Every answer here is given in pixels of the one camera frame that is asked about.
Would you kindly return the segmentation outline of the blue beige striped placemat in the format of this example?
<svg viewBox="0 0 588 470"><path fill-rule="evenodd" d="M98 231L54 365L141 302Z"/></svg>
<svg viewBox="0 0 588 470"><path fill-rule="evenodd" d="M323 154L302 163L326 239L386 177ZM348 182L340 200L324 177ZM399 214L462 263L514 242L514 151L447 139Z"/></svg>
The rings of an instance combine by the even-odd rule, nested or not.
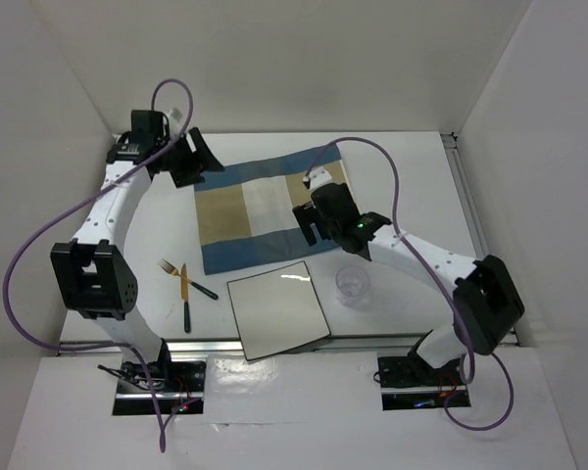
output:
<svg viewBox="0 0 588 470"><path fill-rule="evenodd" d="M336 183L348 178L339 149L315 147L280 157L229 165L195 186L204 273L221 274L305 258L338 245L309 245L293 209L310 200L303 176L314 157Z"/></svg>

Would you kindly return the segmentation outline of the clear plastic cup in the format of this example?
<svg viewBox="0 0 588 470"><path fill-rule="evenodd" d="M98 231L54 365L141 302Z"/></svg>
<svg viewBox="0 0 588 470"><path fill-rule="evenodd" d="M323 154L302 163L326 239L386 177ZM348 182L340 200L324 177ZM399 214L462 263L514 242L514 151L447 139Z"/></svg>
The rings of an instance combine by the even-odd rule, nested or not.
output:
<svg viewBox="0 0 588 470"><path fill-rule="evenodd" d="M358 266L344 266L335 276L336 298L343 306L359 306L370 288L368 273Z"/></svg>

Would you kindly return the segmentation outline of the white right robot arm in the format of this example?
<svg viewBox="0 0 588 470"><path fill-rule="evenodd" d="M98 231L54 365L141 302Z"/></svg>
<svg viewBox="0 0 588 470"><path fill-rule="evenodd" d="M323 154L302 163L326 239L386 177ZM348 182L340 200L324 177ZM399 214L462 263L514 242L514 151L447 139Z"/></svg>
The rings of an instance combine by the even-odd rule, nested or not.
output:
<svg viewBox="0 0 588 470"><path fill-rule="evenodd" d="M348 186L332 180L303 180L310 201L293 213L309 245L335 242L344 252L391 266L440 292L453 319L422 336L408 354L408 371L431 383L450 362L464 355L491 354L525 313L505 263L492 255L454 254L406 232L390 218L359 212Z"/></svg>

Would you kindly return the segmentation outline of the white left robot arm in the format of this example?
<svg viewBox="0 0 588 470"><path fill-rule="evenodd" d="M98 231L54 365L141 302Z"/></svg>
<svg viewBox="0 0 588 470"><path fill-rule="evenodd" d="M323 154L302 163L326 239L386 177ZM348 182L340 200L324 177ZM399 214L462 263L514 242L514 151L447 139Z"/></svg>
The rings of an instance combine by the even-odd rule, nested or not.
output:
<svg viewBox="0 0 588 470"><path fill-rule="evenodd" d="M131 128L106 158L105 195L68 243L57 243L51 263L64 304L101 328L120 345L122 370L149 389L170 385L173 366L165 340L148 326L137 307L138 281L123 256L128 228L155 175L168 173L175 186L203 181L203 172L223 167L200 130L183 130L178 109L134 110Z"/></svg>

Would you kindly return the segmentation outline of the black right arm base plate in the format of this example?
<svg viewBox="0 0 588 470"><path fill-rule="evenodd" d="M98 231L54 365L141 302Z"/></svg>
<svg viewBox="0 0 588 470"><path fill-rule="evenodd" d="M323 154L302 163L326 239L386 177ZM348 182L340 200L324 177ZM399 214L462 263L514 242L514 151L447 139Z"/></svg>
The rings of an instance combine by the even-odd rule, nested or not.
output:
<svg viewBox="0 0 588 470"><path fill-rule="evenodd" d="M381 390L384 411L471 407L466 385L459 373L460 361L419 377L407 356L381 356L372 379Z"/></svg>

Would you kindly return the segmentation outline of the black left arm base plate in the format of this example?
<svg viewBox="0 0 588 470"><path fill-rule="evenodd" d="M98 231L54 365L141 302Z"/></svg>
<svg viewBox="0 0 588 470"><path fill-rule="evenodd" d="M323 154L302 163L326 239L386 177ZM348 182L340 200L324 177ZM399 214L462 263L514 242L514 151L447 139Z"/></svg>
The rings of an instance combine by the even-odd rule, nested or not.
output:
<svg viewBox="0 0 588 470"><path fill-rule="evenodd" d="M204 390L207 363L205 360L174 361L169 377L156 373L153 387L163 415L176 411L180 415L204 412ZM155 408L146 377L135 367L123 364L119 369L106 369L117 380L114 416L154 415Z"/></svg>

